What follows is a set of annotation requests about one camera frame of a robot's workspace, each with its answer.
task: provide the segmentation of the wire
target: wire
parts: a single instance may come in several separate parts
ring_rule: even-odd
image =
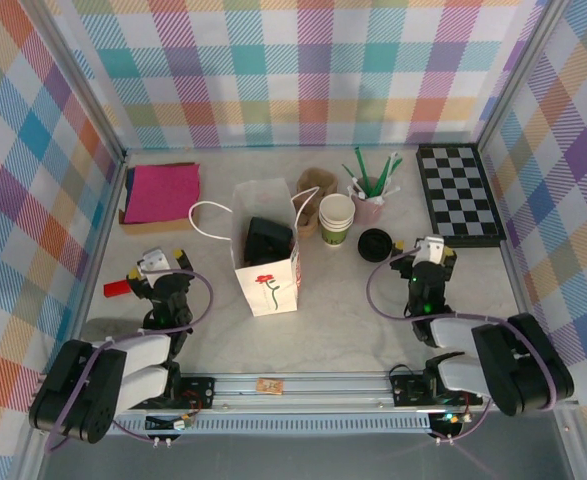
[[[529,339],[526,338],[526,336],[524,336],[524,334],[522,332],[520,332],[517,328],[515,328],[513,325],[511,325],[505,319],[498,318],[498,317],[492,317],[489,315],[477,315],[474,313],[457,313],[457,312],[444,313],[444,314],[438,314],[438,315],[424,315],[421,317],[408,317],[408,318],[396,317],[396,316],[384,313],[382,310],[380,310],[375,305],[375,303],[373,303],[373,298],[371,297],[371,285],[373,284],[373,279],[375,278],[377,273],[386,265],[388,265],[392,262],[395,262],[396,260],[400,260],[404,257],[412,255],[412,254],[418,252],[419,250],[420,250],[419,248],[416,248],[416,249],[411,250],[409,252],[401,253],[400,255],[396,255],[394,257],[391,257],[386,262],[381,263],[380,265],[375,267],[375,269],[371,272],[371,275],[369,276],[369,279],[366,282],[366,300],[369,302],[369,305],[371,306],[373,311],[384,318],[387,318],[389,320],[397,320],[397,321],[415,322],[418,320],[433,320],[436,318],[461,318],[461,319],[466,319],[466,320],[479,320],[479,321],[483,321],[483,322],[497,323],[497,324],[502,325],[504,328],[509,330],[513,334],[513,336],[515,336],[515,338],[522,343],[522,345],[524,345],[524,347],[529,351],[529,353],[531,354],[531,356],[535,360],[535,363],[537,363],[538,367],[540,367],[540,370],[542,371],[542,375],[544,376],[544,380],[546,380],[546,384],[549,387],[549,401],[547,402],[547,404],[543,408],[541,408],[541,410],[552,410],[553,407],[555,407],[555,404],[557,403],[557,387],[555,386],[555,382],[553,381],[553,376],[551,375],[549,368],[546,366],[546,363],[544,363],[544,360],[540,356],[539,352],[535,349],[533,344],[529,341]]]
[[[142,442],[155,444],[155,440],[152,440],[152,439],[150,439],[149,437],[147,437],[145,435],[140,435],[140,434],[137,434],[135,432],[132,432],[128,428],[124,427],[123,425],[120,425],[115,420],[113,420],[113,425],[115,425],[116,428],[120,429],[122,432],[126,433],[127,435],[129,435],[129,436],[131,436],[133,438],[136,438],[136,439],[138,439],[138,440],[140,440]]]
[[[195,399],[197,400],[197,410],[190,415],[191,421],[193,423],[195,423],[195,419],[196,419],[197,415],[202,411],[202,408],[204,408],[202,405],[202,397],[200,397],[199,393],[197,393],[193,390],[186,390],[184,393],[186,394],[185,396],[195,397]],[[193,402],[190,399],[189,399],[189,403],[191,404],[191,406],[193,405]]]
[[[415,374],[413,373],[413,370],[411,370],[411,368],[408,365],[405,365],[403,363],[398,363],[397,365],[395,365],[393,368],[391,368],[391,370],[389,370],[389,382],[391,381],[391,374],[397,370],[398,368],[406,368],[409,373],[413,376],[415,376]]]
[[[98,357],[100,356],[100,354],[103,351],[108,350],[110,348],[113,348],[118,342],[122,342],[124,340],[130,340],[132,338],[144,337],[144,336],[149,336],[149,335],[169,335],[172,333],[179,333],[184,330],[188,330],[188,329],[193,328],[194,326],[198,325],[200,322],[202,322],[207,317],[209,312],[211,311],[211,307],[213,306],[213,299],[214,299],[213,286],[211,285],[211,282],[209,282],[206,279],[206,277],[204,277],[203,275],[201,275],[197,272],[193,272],[191,270],[183,270],[183,269],[179,269],[179,268],[168,269],[168,270],[158,270],[158,271],[153,271],[153,272],[142,271],[142,273],[144,273],[144,274],[152,273],[154,275],[166,274],[166,273],[186,273],[189,275],[193,275],[195,278],[202,281],[202,283],[204,283],[204,285],[206,286],[206,288],[209,291],[209,303],[206,306],[204,313],[202,313],[202,315],[200,315],[200,317],[197,320],[189,323],[188,325],[182,325],[180,327],[174,327],[174,328],[165,328],[162,330],[140,330],[135,333],[122,335],[121,337],[118,337],[116,339],[107,340],[102,345],[100,345],[98,348],[96,348],[93,351],[93,353],[91,354],[91,356],[89,357],[88,361],[86,362],[86,365],[84,366],[84,370],[82,370],[82,373],[80,374],[80,377],[78,378],[77,383],[75,384],[75,388],[73,388],[71,395],[69,395],[69,398],[66,401],[66,403],[64,404],[64,407],[62,407],[62,411],[60,412],[60,415],[57,417],[55,424],[53,424],[53,428],[51,428],[51,431],[49,432],[49,436],[46,439],[46,443],[44,444],[44,451],[47,454],[50,454],[50,453],[56,451],[57,449],[61,448],[62,445],[64,445],[66,443],[65,441],[63,441],[63,442],[60,442],[58,445],[53,446],[52,445],[53,437],[55,436],[55,434],[57,434],[60,431],[60,429],[62,427],[62,423],[64,423],[64,420],[66,420],[66,417],[68,416],[69,412],[71,411],[73,404],[77,400],[77,397],[80,395],[80,391],[84,387],[84,385],[89,377],[89,374],[91,372],[91,369],[93,368],[93,365],[95,364]],[[119,425],[117,422],[114,421],[113,423],[115,424],[116,427],[118,427],[124,433],[130,434],[131,436],[133,436],[135,438],[139,437],[139,435],[131,432],[130,430],[127,430],[126,428]]]
[[[467,430],[464,433],[460,433],[459,435],[456,435],[455,437],[452,437],[452,438],[449,438],[446,435],[442,435],[440,432],[436,432],[435,430],[433,430],[432,433],[436,437],[439,437],[439,438],[441,438],[443,440],[449,440],[450,442],[452,442],[453,440],[461,440],[464,437],[468,437],[475,430],[477,430],[478,428],[480,428],[480,425],[482,425],[482,423],[484,423],[484,420],[486,420],[486,417],[489,414],[489,410],[491,408],[491,405],[493,405],[493,400],[487,399],[487,401],[486,401],[486,407],[484,407],[484,411],[482,412],[482,415],[480,416],[480,418],[478,418],[477,422],[475,422],[475,425],[473,425],[469,430]]]
[[[469,401],[469,392],[463,392],[464,393],[464,402],[466,403],[466,408],[464,409],[464,415],[469,413],[469,410],[471,409],[471,405],[470,405],[470,401]]]

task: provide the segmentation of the pen holder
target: pen holder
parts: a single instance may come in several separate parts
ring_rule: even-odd
[[[369,177],[369,183],[371,185],[375,185],[377,181],[378,179],[376,177]],[[364,181],[361,178],[357,183],[360,187],[364,188]],[[354,223],[358,225],[371,225],[380,219],[385,203],[382,197],[361,200],[357,195],[351,195],[351,199],[355,204]]]

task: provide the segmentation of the cardboard box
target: cardboard box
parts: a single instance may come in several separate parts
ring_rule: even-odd
[[[187,166],[195,165],[193,162],[181,162],[181,163],[167,163],[165,167],[176,167],[176,166]],[[202,183],[200,182],[200,196],[202,195]],[[193,221],[196,225],[199,223],[200,209],[196,208],[193,212]],[[117,223],[120,228],[127,235],[143,235],[147,233],[169,233],[179,232],[184,230],[193,230],[193,225],[188,218],[180,218],[177,220],[170,220],[167,222],[153,222],[153,223],[124,223],[124,210],[118,210]]]

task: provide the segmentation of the white paper bag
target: white paper bag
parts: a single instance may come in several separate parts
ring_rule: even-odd
[[[308,199],[299,210],[301,213],[306,203],[319,190],[318,187],[298,193],[295,197],[308,195]],[[235,186],[231,209],[215,202],[201,201],[189,210],[189,219],[193,210],[202,204],[217,205],[231,212],[231,237],[210,235],[198,228],[193,221],[193,228],[207,237],[231,242],[231,259],[242,292],[256,317],[273,313],[297,310],[297,293],[300,287],[300,256],[297,243],[297,217],[293,198],[286,182],[282,178],[273,180],[252,180]],[[288,259],[266,265],[243,267],[244,244],[249,231],[251,218],[261,217],[266,220],[286,225],[293,231],[293,246]]]

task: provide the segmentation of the paper cup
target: paper cup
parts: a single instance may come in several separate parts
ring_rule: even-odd
[[[346,234],[353,225],[355,204],[346,195],[334,193],[320,203],[320,227],[322,239],[331,246],[344,242]]]

